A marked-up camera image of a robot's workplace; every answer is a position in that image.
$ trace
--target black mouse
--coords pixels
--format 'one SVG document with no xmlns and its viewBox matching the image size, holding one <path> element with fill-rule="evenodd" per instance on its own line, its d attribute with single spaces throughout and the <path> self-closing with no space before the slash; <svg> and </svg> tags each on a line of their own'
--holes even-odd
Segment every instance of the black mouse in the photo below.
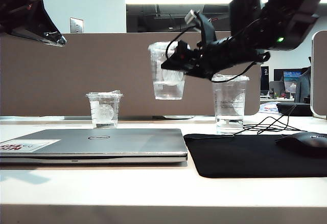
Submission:
<svg viewBox="0 0 327 224">
<path fill-rule="evenodd" d="M 277 139 L 276 144 L 286 150 L 310 157 L 327 157 L 327 135 L 301 132 Z"/>
</svg>

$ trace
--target silver laptop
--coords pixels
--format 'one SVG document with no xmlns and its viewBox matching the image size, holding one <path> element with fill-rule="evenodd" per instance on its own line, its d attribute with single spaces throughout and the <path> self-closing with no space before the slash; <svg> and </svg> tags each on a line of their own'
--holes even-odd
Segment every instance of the silver laptop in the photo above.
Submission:
<svg viewBox="0 0 327 224">
<path fill-rule="evenodd" d="M 47 129 L 0 143 L 1 163 L 177 163 L 180 129 Z"/>
</svg>

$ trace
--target white desk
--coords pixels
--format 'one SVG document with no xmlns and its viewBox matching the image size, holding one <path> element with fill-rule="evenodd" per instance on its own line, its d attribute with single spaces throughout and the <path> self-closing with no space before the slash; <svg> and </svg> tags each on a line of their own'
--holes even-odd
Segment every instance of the white desk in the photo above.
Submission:
<svg viewBox="0 0 327 224">
<path fill-rule="evenodd" d="M 245 123 L 266 116 L 246 116 Z M 291 117 L 290 125 L 327 133 L 327 121 L 318 118 Z M 214 117 L 119 122 L 144 127 L 215 133 Z M 91 128 L 91 122 L 0 120 L 1 141 L 52 128 Z M 0 187 L 3 224 L 327 221 L 327 177 L 210 179 L 198 175 L 190 155 L 185 167 L 3 168 Z"/>
<path fill-rule="evenodd" d="M 260 98 L 260 104 L 267 102 L 294 102 L 294 99 L 285 99 L 285 98 L 276 98 L 276 99 L 268 99 L 268 98 Z"/>
</svg>

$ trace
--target mouse pad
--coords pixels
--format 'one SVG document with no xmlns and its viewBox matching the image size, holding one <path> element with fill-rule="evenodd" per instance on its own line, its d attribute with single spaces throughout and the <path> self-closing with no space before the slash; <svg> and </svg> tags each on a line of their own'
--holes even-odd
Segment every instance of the mouse pad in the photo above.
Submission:
<svg viewBox="0 0 327 224">
<path fill-rule="evenodd" d="M 324 177 L 327 158 L 312 158 L 276 145 L 281 135 L 185 135 L 199 175 L 209 178 Z"/>
</svg>

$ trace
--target plastic cup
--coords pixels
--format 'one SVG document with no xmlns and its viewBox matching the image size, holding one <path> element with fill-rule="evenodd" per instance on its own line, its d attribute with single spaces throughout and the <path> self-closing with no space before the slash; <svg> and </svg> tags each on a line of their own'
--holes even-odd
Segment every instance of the plastic cup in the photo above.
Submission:
<svg viewBox="0 0 327 224">
<path fill-rule="evenodd" d="M 166 61 L 166 48 L 168 44 L 168 41 L 161 41 L 155 42 L 148 47 L 151 56 L 154 96 L 156 100 L 181 100 L 185 85 L 184 73 L 161 68 L 161 64 Z M 174 53 L 176 47 L 176 41 L 169 46 L 169 57 Z"/>
<path fill-rule="evenodd" d="M 116 128 L 119 103 L 123 96 L 120 90 L 91 92 L 86 94 L 90 101 L 93 128 Z"/>
<path fill-rule="evenodd" d="M 235 75 L 215 74 L 212 81 L 224 81 Z M 243 129 L 246 76 L 239 76 L 228 82 L 213 83 L 217 133 L 230 134 Z"/>
</svg>

